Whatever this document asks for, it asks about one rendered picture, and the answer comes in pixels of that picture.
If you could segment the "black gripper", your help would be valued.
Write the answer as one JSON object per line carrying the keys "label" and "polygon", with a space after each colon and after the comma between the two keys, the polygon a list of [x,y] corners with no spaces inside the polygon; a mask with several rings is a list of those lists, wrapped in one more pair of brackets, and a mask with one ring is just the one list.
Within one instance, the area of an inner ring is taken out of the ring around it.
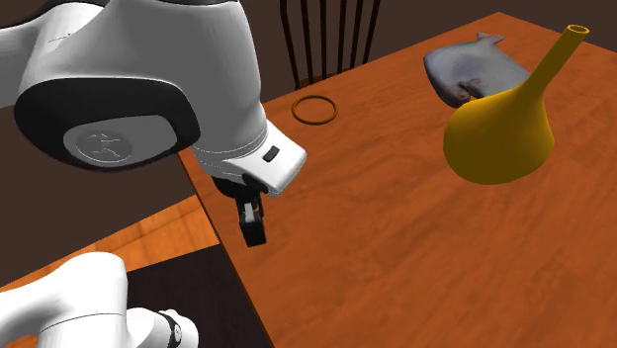
{"label": "black gripper", "polygon": [[248,247],[267,242],[263,205],[260,194],[267,194],[268,187],[249,174],[241,175],[241,182],[212,177],[216,188],[225,196],[236,200],[239,226]]}

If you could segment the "dark wooden chair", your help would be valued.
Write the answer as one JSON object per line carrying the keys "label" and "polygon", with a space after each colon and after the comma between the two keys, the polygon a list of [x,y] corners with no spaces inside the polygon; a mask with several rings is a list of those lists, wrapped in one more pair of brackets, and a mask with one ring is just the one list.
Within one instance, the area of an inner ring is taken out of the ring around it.
{"label": "dark wooden chair", "polygon": [[294,88],[369,61],[383,0],[278,0]]}

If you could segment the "yellow long-necked vase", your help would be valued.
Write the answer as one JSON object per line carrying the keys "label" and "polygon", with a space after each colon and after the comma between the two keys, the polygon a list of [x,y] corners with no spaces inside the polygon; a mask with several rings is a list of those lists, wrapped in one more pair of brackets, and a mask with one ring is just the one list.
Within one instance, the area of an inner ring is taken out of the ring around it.
{"label": "yellow long-necked vase", "polygon": [[589,34],[569,25],[520,85],[460,107],[444,129],[443,152],[461,178],[508,183],[538,169],[555,139],[544,105],[547,86]]}

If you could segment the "wooden table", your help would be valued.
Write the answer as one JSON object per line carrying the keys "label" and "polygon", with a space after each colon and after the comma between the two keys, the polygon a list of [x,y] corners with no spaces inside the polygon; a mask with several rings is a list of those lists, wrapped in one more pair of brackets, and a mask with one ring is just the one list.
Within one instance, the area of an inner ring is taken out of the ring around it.
{"label": "wooden table", "polygon": [[423,55],[557,33],[496,13],[270,101],[308,154],[247,247],[232,200],[182,161],[275,348],[617,348],[617,53],[581,44],[548,86],[556,144],[506,185],[459,178]]}

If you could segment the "grey fish figure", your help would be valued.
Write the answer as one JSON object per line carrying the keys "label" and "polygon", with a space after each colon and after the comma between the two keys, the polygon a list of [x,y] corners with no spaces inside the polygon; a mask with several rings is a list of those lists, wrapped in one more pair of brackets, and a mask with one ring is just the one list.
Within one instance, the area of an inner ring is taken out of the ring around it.
{"label": "grey fish figure", "polygon": [[434,49],[423,57],[431,86],[449,107],[498,94],[523,83],[530,73],[499,49],[502,35],[477,33],[473,42]]}

